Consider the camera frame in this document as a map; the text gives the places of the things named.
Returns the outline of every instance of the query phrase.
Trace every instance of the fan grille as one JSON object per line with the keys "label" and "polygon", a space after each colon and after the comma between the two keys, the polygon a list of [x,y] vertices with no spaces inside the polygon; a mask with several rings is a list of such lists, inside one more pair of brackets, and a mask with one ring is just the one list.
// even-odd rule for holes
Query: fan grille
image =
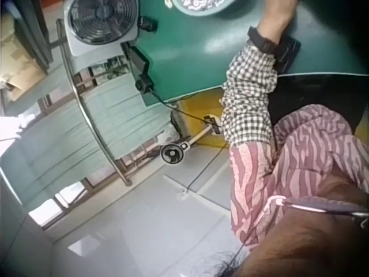
{"label": "fan grille", "polygon": [[75,0],[68,20],[77,39],[86,44],[102,45],[127,34],[137,13],[136,0]]}

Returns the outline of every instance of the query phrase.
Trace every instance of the striped fabric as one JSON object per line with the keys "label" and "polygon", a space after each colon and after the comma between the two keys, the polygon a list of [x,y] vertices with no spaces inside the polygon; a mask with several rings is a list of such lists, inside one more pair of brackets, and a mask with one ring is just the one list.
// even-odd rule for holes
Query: striped fabric
{"label": "striped fabric", "polygon": [[234,184],[232,229],[250,248],[278,223],[283,209],[272,206],[254,227],[272,195],[314,196],[333,163],[369,193],[366,146],[351,133],[347,121],[321,105],[287,115],[274,127],[276,151],[269,143],[249,141],[230,149]]}

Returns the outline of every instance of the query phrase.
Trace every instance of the black wristwatch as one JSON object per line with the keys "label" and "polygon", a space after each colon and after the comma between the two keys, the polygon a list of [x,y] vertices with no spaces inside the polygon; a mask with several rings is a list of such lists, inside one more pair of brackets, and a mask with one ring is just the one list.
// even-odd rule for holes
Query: black wristwatch
{"label": "black wristwatch", "polygon": [[247,34],[250,37],[250,41],[253,43],[253,45],[256,46],[256,48],[261,52],[273,55],[276,53],[278,44],[275,44],[270,39],[262,37],[256,28],[250,27]]}

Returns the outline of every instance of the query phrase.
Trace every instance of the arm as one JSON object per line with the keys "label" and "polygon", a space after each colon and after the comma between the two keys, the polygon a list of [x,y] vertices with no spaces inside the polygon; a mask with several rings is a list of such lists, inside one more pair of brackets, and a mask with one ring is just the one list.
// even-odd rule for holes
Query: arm
{"label": "arm", "polygon": [[[264,18],[258,25],[261,36],[279,43],[290,22],[297,0],[266,0]],[[274,193],[268,179],[272,167],[272,127],[268,93],[277,84],[275,58],[260,52],[252,43],[233,59],[223,85],[224,111],[221,124],[231,145],[234,172],[231,195],[232,229],[245,245],[256,245],[265,236],[268,222],[254,228],[267,199]]]}

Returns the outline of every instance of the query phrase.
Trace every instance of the metal pole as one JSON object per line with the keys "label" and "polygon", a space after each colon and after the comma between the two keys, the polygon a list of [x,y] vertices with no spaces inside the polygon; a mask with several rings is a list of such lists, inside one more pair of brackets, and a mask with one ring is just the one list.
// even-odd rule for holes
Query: metal pole
{"label": "metal pole", "polygon": [[[62,20],[58,19],[57,20],[58,37],[62,36],[61,35],[61,29],[62,28],[63,28]],[[122,181],[126,184],[126,186],[131,186],[132,181],[128,180],[125,177],[124,173],[121,172],[119,167],[115,164],[113,155],[111,154],[111,152],[107,148],[107,146],[104,144],[103,139],[102,139],[99,131],[97,130],[95,124],[91,120],[89,111],[86,108],[86,105],[85,105],[82,97],[78,94],[77,87],[74,85],[74,81],[73,81],[73,78],[72,78],[72,69],[70,68],[70,64],[69,64],[69,61],[68,61],[68,58],[67,58],[67,54],[66,54],[66,51],[65,51],[65,48],[64,48],[64,44],[61,45],[61,52],[62,52],[62,59],[63,59],[63,63],[64,63],[66,73],[67,73],[68,81],[69,81],[69,83],[72,87],[72,90],[73,90],[74,96],[76,98],[78,107],[81,110],[82,116],[83,116],[84,120],[86,121],[88,128],[90,128],[91,133],[92,133],[93,137],[95,138],[97,144],[99,145],[99,147],[103,151],[105,157],[108,159],[108,161],[110,162],[110,164],[112,165],[112,167],[114,168],[116,173],[119,175],[119,177],[122,179]]]}

